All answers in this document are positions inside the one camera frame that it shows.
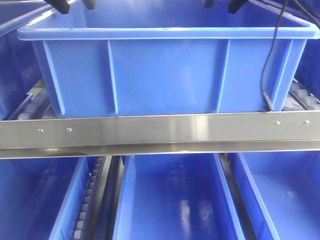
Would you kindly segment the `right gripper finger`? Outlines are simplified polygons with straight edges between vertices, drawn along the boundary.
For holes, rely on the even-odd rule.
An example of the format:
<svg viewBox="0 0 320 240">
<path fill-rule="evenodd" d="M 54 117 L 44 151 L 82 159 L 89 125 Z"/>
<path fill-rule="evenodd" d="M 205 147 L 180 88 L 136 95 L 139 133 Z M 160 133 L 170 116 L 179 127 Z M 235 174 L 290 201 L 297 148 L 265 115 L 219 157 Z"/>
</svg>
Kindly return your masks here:
<svg viewBox="0 0 320 240">
<path fill-rule="evenodd" d="M 240 10 L 249 0 L 229 0 L 227 10 L 231 14 L 235 14 Z"/>
<path fill-rule="evenodd" d="M 204 0 L 203 6 L 204 8 L 211 8 L 214 4 L 214 0 Z"/>
</svg>

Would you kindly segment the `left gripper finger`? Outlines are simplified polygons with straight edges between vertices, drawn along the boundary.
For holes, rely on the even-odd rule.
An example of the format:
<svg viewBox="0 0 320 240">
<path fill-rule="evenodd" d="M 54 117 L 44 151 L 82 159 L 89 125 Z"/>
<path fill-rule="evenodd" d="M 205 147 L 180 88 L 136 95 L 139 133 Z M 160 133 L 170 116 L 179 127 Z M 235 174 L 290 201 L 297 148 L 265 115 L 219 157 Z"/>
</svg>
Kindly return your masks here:
<svg viewBox="0 0 320 240">
<path fill-rule="evenodd" d="M 70 5 L 67 0 L 44 0 L 47 4 L 51 5 L 61 14 L 68 14 L 70 11 Z"/>
<path fill-rule="evenodd" d="M 96 8 L 96 0 L 83 0 L 84 5 L 88 10 L 94 10 Z"/>
</svg>

